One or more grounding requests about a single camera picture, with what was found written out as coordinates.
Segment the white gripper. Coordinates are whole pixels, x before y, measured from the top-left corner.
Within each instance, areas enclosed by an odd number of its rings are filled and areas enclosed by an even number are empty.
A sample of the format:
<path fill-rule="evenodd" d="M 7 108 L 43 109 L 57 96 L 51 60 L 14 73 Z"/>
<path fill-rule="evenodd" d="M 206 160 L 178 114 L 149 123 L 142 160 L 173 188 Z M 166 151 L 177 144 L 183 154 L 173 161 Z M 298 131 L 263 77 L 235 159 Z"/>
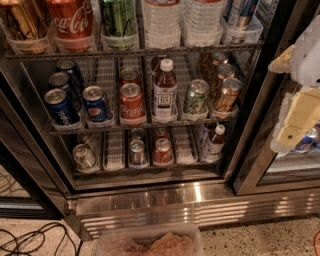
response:
<path fill-rule="evenodd" d="M 294 46 L 289 46 L 269 65 L 277 74 L 289 73 L 304 86 L 320 85 L 320 15 L 316 16 Z M 270 148 L 287 153 L 320 120 L 320 89 L 310 87 L 295 94 L 286 93 L 275 125 Z"/>

